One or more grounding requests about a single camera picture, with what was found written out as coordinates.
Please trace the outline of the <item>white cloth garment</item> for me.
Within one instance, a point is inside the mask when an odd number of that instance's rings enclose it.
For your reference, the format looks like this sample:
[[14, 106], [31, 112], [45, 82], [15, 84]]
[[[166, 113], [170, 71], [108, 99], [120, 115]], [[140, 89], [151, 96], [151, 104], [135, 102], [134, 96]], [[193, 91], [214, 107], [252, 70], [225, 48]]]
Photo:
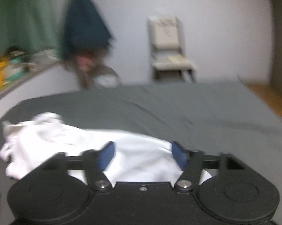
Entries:
[[170, 182], [175, 184], [182, 170], [165, 140], [123, 130], [88, 130], [64, 124], [60, 115], [42, 113], [30, 121], [2, 123], [5, 143], [0, 158], [8, 163], [6, 175], [22, 179], [44, 161], [64, 152], [78, 156], [115, 143], [115, 155], [104, 174], [116, 182]]

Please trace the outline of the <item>beige folding chair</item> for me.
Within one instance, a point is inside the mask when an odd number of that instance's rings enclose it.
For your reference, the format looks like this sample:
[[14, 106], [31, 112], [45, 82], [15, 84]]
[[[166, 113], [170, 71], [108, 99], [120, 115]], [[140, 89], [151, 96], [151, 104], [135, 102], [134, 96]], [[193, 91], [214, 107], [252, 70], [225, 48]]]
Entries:
[[148, 17], [147, 25], [153, 79], [195, 83], [198, 66], [186, 56], [183, 23], [175, 16], [160, 15]]

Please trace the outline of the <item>grey bed sheet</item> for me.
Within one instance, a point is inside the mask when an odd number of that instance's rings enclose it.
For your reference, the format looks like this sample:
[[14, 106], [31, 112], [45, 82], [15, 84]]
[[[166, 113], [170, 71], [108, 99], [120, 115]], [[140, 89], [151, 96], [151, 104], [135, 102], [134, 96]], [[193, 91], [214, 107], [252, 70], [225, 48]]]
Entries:
[[3, 120], [18, 123], [44, 112], [78, 128], [125, 130], [211, 155], [232, 153], [282, 194], [282, 121], [241, 83], [159, 83], [56, 94], [24, 100]]

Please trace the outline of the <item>woven basket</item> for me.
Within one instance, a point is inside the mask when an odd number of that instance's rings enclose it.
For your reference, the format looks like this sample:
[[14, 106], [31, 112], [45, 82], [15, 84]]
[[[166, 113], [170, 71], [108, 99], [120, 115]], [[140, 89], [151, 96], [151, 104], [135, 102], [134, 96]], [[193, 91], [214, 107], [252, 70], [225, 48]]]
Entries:
[[93, 74], [93, 83], [98, 88], [116, 88], [121, 85], [121, 80], [110, 67], [101, 66]]

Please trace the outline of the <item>grey window shelf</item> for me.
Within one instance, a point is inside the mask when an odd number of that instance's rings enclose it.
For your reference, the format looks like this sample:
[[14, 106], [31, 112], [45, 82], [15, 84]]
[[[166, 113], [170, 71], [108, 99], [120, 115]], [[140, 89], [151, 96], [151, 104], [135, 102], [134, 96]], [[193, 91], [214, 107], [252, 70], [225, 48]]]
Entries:
[[0, 100], [3, 97], [5, 97], [7, 94], [9, 94], [11, 91], [19, 87], [20, 85], [24, 84], [25, 82], [31, 80], [32, 78], [35, 78], [36, 76], [39, 76], [40, 74], [60, 64], [61, 64], [60, 60], [54, 60], [50, 64], [41, 66], [36, 71], [26, 73], [20, 79], [14, 80], [10, 83], [6, 83], [2, 88], [0, 88]]

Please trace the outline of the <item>dark teal hanging jacket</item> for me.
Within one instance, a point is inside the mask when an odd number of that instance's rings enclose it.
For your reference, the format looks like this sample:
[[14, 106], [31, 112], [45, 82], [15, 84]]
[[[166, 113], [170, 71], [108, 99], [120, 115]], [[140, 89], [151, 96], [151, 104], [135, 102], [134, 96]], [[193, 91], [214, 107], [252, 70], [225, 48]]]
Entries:
[[70, 0], [62, 36], [62, 57], [110, 45], [112, 35], [91, 0]]

